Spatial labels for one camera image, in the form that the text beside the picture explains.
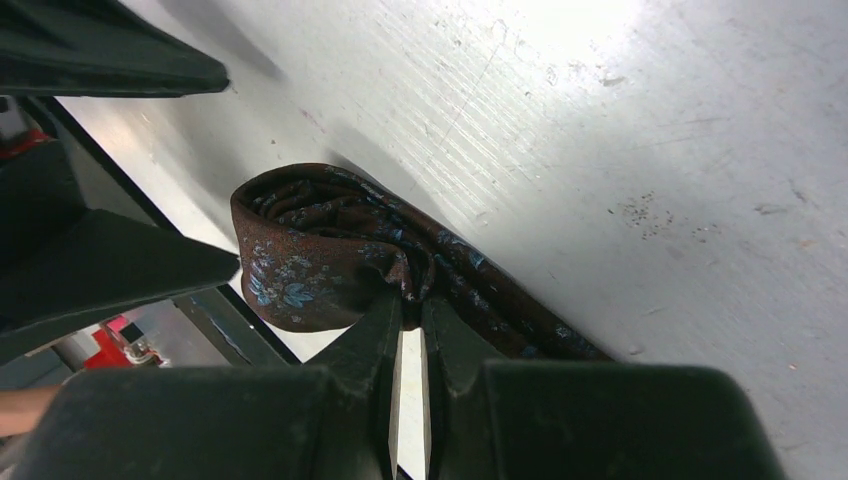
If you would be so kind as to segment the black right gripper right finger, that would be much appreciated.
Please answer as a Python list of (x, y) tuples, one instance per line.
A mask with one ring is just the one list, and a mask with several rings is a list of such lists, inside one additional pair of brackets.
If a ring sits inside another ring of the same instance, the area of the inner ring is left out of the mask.
[(695, 366), (513, 360), (442, 300), (421, 326), (431, 479), (781, 479), (743, 390)]

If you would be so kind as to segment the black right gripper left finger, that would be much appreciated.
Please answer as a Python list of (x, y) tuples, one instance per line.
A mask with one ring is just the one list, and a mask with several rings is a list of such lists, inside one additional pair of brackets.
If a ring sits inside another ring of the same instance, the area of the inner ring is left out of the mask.
[(17, 479), (393, 479), (402, 324), (386, 293), (307, 363), (72, 379)]

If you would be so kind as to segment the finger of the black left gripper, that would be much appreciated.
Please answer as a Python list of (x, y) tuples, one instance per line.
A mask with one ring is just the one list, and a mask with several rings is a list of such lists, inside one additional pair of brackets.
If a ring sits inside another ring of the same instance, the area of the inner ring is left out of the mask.
[(230, 84), (218, 60), (118, 1), (4, 1), (1, 92), (176, 98)]
[(8, 363), (125, 311), (155, 303), (156, 293), (120, 284), (141, 273), (119, 228), (134, 221), (91, 210), (62, 231), (1, 232), (1, 361)]

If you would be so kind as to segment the dark brown blue-patterned tie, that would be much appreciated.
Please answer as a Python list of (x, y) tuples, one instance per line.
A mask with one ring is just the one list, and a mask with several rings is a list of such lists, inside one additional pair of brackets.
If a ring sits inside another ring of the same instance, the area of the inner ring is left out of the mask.
[(459, 235), (349, 170), (277, 168), (239, 186), (230, 209), (245, 301), (281, 330), (350, 327), (390, 291), (409, 330), (424, 303), (441, 298), (506, 356), (606, 359)]

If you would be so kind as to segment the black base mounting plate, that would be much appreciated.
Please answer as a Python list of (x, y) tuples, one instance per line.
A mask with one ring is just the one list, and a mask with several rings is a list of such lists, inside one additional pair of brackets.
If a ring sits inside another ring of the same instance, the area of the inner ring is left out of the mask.
[(299, 364), (229, 285), (236, 274), (234, 254), (184, 236), (151, 199), (153, 190), (139, 187), (56, 99), (28, 97), (23, 109), (62, 142), (87, 202), (134, 221), (117, 234), (133, 250), (124, 265), (138, 265), (142, 271), (121, 278), (121, 285), (171, 299), (233, 365)]

